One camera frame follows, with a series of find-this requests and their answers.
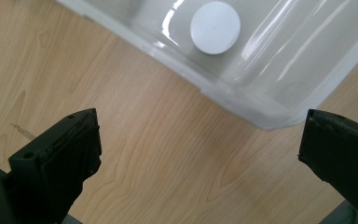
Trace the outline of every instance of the plastic container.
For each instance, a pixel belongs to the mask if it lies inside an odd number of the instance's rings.
[[[263,129],[304,120],[358,63],[358,0],[222,1],[238,12],[241,31],[215,55],[199,50],[190,32],[212,1],[58,1]]]

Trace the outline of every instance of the wood grain surface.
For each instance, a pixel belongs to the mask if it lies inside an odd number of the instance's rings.
[[[84,223],[318,223],[343,198],[297,160],[303,124],[262,131],[52,0],[0,0],[0,167],[96,107],[103,164]],[[358,65],[321,109],[358,121]]]

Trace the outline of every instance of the transparent container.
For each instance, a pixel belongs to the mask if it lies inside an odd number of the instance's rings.
[[[295,125],[358,63],[358,0],[227,0],[241,30],[228,51],[195,47],[200,0],[58,0],[170,67],[263,129]]]

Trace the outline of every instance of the white round object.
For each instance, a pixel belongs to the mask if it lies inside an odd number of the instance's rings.
[[[200,7],[190,25],[194,44],[207,54],[219,54],[230,49],[240,30],[240,17],[232,6],[224,2],[211,2]]]

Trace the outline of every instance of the table surface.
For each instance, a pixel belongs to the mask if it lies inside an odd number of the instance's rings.
[[[257,129],[55,1],[0,1],[0,167],[90,107],[103,164],[70,211],[84,223],[317,223],[343,201],[297,160],[304,124]],[[358,122],[358,65],[320,108]]]

